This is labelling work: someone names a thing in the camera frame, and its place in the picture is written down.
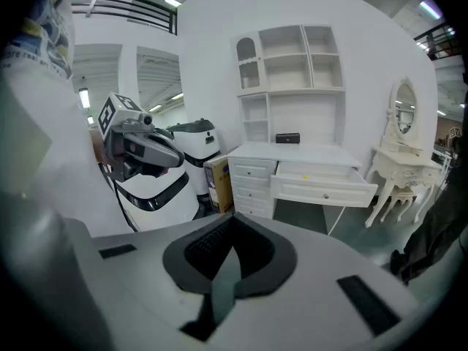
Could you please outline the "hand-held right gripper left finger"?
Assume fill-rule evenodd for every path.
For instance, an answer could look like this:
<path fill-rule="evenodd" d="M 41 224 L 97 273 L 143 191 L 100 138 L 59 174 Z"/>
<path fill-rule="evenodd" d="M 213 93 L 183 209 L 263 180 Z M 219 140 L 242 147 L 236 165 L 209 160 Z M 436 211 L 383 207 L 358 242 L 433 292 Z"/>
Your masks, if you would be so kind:
<path fill-rule="evenodd" d="M 233 247 L 233 214 L 225 214 L 171 242 L 162 262 L 174 283 L 183 291 L 211 294 L 211 285 Z"/>

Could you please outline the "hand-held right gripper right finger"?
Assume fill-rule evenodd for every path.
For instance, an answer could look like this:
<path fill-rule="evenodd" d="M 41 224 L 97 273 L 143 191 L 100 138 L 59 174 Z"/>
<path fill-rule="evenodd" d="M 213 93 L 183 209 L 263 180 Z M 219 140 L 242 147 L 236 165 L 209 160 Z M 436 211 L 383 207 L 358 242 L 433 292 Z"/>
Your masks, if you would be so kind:
<path fill-rule="evenodd" d="M 288 239 L 241 213 L 233 215 L 233 248 L 241 268 L 241 280 L 234 289 L 236 299 L 274 293 L 290 278 L 298 262 Z"/>

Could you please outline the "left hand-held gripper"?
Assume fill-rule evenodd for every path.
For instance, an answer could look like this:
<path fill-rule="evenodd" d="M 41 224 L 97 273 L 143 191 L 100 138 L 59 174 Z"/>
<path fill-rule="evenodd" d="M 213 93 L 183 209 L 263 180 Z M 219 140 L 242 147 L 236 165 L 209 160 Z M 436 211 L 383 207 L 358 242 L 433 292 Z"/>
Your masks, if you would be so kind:
<path fill-rule="evenodd" d="M 152 117 L 131 98 L 110 92 L 97 120 L 102 155 L 111 166 L 109 176 L 115 181 L 125 182 L 139 172 L 158 178 L 168 172 L 168 167 L 182 166 L 184 154 L 168 137 L 148 132 L 154 127 Z M 122 159 L 111 157 L 114 140 L 123 140 L 126 152 Z"/>

